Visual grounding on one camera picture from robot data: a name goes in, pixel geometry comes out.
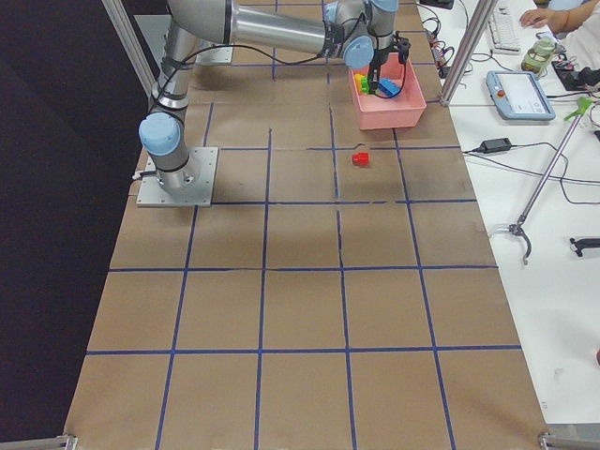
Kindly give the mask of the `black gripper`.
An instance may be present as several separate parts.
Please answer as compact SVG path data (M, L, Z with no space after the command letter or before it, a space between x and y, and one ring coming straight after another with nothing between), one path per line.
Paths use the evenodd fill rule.
M405 66L410 55L411 43L406 37L402 37L399 31L389 36L391 40L384 47L376 43L373 58L371 59L367 72L367 92L374 93L374 90L379 89L381 69L384 63L387 62L391 53L397 55L398 62Z

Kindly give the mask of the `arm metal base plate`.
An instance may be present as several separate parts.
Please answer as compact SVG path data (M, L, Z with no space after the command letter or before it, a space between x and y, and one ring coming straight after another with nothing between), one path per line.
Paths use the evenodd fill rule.
M205 47L196 55L196 66L228 66L233 60L231 47Z
M147 158L136 204L140 207L209 207L218 166L217 147L189 147L187 165L176 172L161 172Z

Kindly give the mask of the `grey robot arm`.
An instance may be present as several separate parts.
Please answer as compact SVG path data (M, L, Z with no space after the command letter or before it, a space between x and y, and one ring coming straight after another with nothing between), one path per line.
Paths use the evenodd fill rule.
M309 20L234 1L171 1L160 73L139 125L142 146L154 165L153 186L175 203L210 203L218 151L185 143L188 85L196 63L234 48L266 48L339 59L367 70L367 90L383 91L381 71L391 54L408 62L411 44L396 29L395 1L336 1L319 20Z

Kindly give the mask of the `person hand at keyboard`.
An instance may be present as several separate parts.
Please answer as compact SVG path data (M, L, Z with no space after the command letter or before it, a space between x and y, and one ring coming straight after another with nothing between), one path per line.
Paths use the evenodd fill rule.
M531 9L524 12L519 18L523 27L540 28L546 25L552 32L558 33L568 22L568 10L554 10L548 8Z

